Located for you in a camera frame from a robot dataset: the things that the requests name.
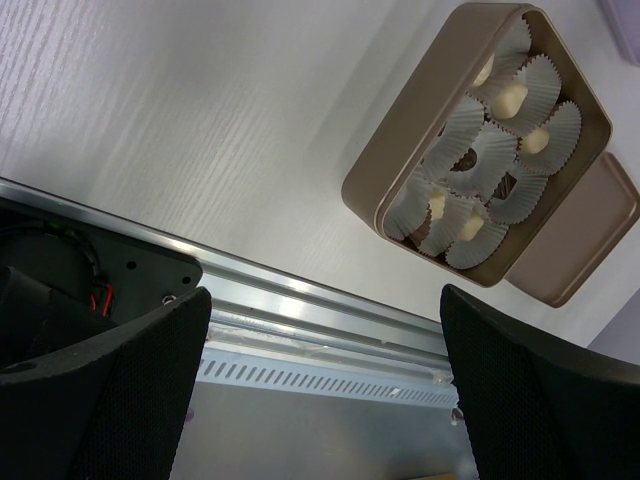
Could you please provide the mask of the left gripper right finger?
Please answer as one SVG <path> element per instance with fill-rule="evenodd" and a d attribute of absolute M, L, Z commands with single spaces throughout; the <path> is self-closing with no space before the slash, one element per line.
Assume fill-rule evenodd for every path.
<path fill-rule="evenodd" d="M 482 479 L 636 479 L 639 368 L 444 286 L 440 317 Z"/>

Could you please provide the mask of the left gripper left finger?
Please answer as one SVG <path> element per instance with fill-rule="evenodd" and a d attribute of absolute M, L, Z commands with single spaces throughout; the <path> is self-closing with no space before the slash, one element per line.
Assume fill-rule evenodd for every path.
<path fill-rule="evenodd" d="M 2 369 L 2 478 L 169 478 L 210 316 L 198 287 Z"/>

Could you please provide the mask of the white oval chocolate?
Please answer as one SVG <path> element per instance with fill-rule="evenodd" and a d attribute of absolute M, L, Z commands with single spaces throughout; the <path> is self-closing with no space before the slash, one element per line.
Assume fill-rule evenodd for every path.
<path fill-rule="evenodd" d="M 484 64 L 476 78 L 472 82 L 473 88 L 482 86 L 491 76 L 495 63 L 495 55 L 492 54 Z"/>

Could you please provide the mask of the dark chocolate cube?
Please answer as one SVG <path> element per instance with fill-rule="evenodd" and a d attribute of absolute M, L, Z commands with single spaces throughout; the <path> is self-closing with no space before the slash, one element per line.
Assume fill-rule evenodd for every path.
<path fill-rule="evenodd" d="M 498 200 L 505 200 L 515 187 L 517 179 L 511 174 L 506 173 L 500 180 L 498 186 L 494 190 L 492 197 Z"/>

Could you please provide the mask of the white square chocolate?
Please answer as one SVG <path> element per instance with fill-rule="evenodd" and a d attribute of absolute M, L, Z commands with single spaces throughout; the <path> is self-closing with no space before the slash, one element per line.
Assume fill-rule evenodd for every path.
<path fill-rule="evenodd" d="M 444 215 L 447 195 L 441 191 L 436 191 L 429 199 L 429 211 L 432 220 L 441 219 Z"/>

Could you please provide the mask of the dark round chocolate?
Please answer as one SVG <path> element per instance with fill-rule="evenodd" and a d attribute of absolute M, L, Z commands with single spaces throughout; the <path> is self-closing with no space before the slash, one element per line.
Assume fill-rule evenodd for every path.
<path fill-rule="evenodd" d="M 452 172 L 464 172 L 471 170 L 477 162 L 477 153 L 473 148 L 467 152 L 451 167 Z"/>

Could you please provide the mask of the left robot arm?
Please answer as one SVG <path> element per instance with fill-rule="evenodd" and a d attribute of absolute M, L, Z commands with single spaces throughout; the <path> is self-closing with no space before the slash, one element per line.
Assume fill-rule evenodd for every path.
<path fill-rule="evenodd" d="M 117 324 L 6 266 L 1 271 L 1 475 L 166 479 L 211 341 L 242 332 L 428 371 L 450 390 L 484 479 L 635 479 L 639 369 L 509 317 L 448 285 L 442 319 L 356 311 L 356 332 L 198 287 Z"/>

